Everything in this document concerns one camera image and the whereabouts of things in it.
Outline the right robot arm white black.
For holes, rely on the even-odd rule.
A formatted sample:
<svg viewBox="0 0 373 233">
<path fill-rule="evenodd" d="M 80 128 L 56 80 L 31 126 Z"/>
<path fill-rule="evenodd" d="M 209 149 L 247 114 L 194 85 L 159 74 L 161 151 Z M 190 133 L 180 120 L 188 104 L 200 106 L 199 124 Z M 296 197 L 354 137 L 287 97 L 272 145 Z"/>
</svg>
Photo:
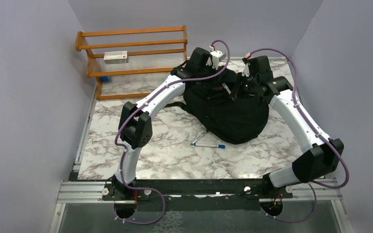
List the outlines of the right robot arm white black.
<svg viewBox="0 0 373 233">
<path fill-rule="evenodd" d="M 275 109 L 297 139 L 302 155 L 290 166 L 263 176 L 261 192 L 268 198 L 290 184 L 308 183 L 337 169 L 344 150 L 340 139 L 332 139 L 311 118 L 283 76 L 275 78 L 267 56 L 243 58 L 245 68 L 237 74 L 233 96 L 259 97 Z"/>
</svg>

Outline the grey black pen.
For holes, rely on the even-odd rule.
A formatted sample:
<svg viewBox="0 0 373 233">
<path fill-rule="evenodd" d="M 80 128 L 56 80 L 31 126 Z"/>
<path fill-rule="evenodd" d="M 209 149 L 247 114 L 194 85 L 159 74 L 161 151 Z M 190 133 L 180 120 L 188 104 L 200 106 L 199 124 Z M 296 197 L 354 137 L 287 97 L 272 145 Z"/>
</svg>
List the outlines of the grey black pen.
<svg viewBox="0 0 373 233">
<path fill-rule="evenodd" d="M 228 87 L 228 85 L 226 83 L 222 83 L 221 85 L 229 95 L 232 93 L 230 88 Z"/>
</svg>

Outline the green capped marker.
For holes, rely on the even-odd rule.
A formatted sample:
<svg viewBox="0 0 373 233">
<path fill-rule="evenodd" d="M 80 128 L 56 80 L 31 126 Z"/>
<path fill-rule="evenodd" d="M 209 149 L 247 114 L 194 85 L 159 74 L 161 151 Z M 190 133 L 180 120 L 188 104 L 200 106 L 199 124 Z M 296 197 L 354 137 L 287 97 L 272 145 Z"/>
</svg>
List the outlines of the green capped marker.
<svg viewBox="0 0 373 233">
<path fill-rule="evenodd" d="M 199 136 L 197 136 L 190 144 L 193 146 L 196 142 L 198 142 L 206 133 L 208 133 L 209 130 L 206 130 L 205 132 L 201 133 Z"/>
</svg>

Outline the black student backpack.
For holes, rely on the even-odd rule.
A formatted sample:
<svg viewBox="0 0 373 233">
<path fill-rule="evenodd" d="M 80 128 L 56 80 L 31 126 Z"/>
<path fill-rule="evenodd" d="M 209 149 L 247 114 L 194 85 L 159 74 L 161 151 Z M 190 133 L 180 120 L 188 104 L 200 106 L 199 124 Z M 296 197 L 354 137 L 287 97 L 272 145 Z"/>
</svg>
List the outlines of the black student backpack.
<svg viewBox="0 0 373 233">
<path fill-rule="evenodd" d="M 225 69 L 218 76 L 219 82 L 226 83 L 232 91 L 236 75 Z M 177 106 L 194 115 L 206 129 L 227 143 L 236 145 L 257 138 L 268 122 L 268 104 L 259 97 L 232 99 L 225 89 L 216 91 L 213 88 L 202 84 L 190 87 L 187 82 L 184 102 L 166 106 Z"/>
</svg>

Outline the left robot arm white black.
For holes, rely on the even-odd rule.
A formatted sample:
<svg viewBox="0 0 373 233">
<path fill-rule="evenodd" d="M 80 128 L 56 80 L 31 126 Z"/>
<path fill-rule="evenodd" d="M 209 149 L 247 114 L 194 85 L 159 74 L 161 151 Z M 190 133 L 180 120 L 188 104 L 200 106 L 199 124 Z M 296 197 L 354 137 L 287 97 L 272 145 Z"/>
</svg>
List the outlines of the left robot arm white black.
<svg viewBox="0 0 373 233">
<path fill-rule="evenodd" d="M 227 66 L 221 61 L 230 62 L 230 50 L 225 52 L 196 48 L 190 58 L 170 71 L 169 76 L 152 93 L 136 103 L 124 104 L 114 144 L 122 147 L 119 167 L 112 176 L 111 184 L 116 195 L 128 199 L 134 190 L 131 183 L 136 180 L 136 166 L 142 148 L 153 134 L 152 120 L 175 97 L 186 89 L 186 83 L 207 81 L 220 75 Z"/>
</svg>

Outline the blue capped marker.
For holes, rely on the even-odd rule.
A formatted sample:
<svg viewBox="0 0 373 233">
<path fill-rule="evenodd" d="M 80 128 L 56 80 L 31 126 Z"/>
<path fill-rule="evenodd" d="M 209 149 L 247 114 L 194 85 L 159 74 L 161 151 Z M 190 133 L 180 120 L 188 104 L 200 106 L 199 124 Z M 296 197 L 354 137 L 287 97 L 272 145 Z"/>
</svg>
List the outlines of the blue capped marker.
<svg viewBox="0 0 373 233">
<path fill-rule="evenodd" d="M 221 145 L 221 144 L 195 143 L 194 146 L 203 147 L 203 148 L 219 148 L 219 149 L 224 149 L 225 148 L 225 145 Z"/>
</svg>

